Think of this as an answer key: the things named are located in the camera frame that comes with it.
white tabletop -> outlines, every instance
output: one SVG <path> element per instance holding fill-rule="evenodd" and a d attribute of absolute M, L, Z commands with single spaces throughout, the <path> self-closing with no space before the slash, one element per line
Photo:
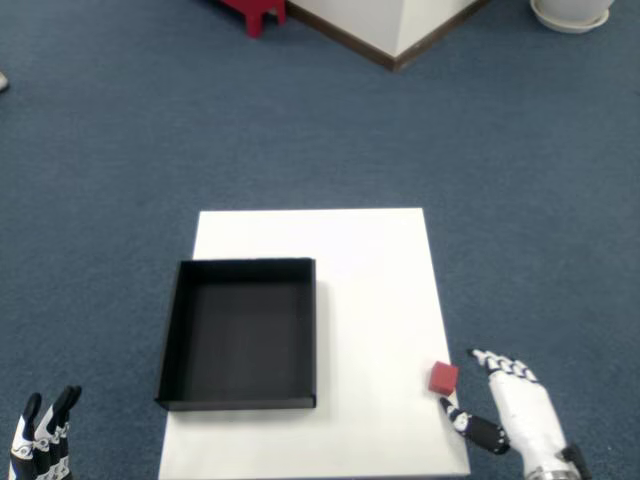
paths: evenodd
<path fill-rule="evenodd" d="M 194 259 L 312 257 L 318 406 L 170 412 L 162 480 L 465 475 L 421 209 L 201 212 Z"/>

black box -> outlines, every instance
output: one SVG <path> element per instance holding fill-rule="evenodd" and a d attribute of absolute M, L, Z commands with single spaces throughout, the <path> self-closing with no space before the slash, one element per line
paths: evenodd
<path fill-rule="evenodd" d="M 156 401 L 167 410 L 316 405 L 315 261 L 180 263 Z"/>

wooden baseboard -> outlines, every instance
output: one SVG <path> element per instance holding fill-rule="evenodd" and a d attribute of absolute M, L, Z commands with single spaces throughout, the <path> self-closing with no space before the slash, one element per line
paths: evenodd
<path fill-rule="evenodd" d="M 363 57 L 368 58 L 372 62 L 382 65 L 389 70 L 393 70 L 395 57 L 363 40 L 360 40 L 358 37 L 351 35 L 340 27 L 336 27 L 333 23 L 327 22 L 325 19 L 320 18 L 316 14 L 311 13 L 302 7 L 299 7 L 295 3 L 287 1 L 287 15 L 290 15 L 305 25 L 319 31 L 330 39 L 341 43 Z"/>
<path fill-rule="evenodd" d="M 299 7 L 289 0 L 287 0 L 287 13 L 292 18 L 310 26 L 332 40 L 341 43 L 363 57 L 368 58 L 372 62 L 382 65 L 392 72 L 397 72 L 413 62 L 418 56 L 427 51 L 435 42 L 443 38 L 451 30 L 464 23 L 465 20 L 489 3 L 489 1 L 490 0 L 476 0 L 471 5 L 451 17 L 447 22 L 440 25 L 434 31 L 418 40 L 397 57 L 389 55 L 379 48 L 360 40 L 349 32 L 336 27 L 334 24 L 327 22 L 323 18 Z"/>

red block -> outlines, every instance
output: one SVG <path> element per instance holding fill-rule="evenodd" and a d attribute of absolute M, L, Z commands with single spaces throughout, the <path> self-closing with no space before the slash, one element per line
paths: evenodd
<path fill-rule="evenodd" d="M 436 362 L 433 365 L 429 379 L 429 390 L 448 397 L 456 389 L 457 382 L 458 367 L 442 362 Z"/>

robotic hand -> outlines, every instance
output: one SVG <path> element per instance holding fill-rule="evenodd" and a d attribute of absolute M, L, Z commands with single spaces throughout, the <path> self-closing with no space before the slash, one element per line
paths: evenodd
<path fill-rule="evenodd" d="M 45 412 L 36 428 L 34 421 L 42 397 L 29 397 L 18 421 L 9 454 L 9 480 L 71 480 L 69 471 L 69 410 L 76 404 L 82 389 L 68 386 Z"/>
<path fill-rule="evenodd" d="M 504 429 L 462 411 L 441 398 L 460 435 L 497 455 L 520 452 L 526 480 L 590 480 L 577 445 L 567 445 L 555 409 L 533 372 L 519 360 L 490 351 L 469 350 L 489 376 L 489 388 Z"/>

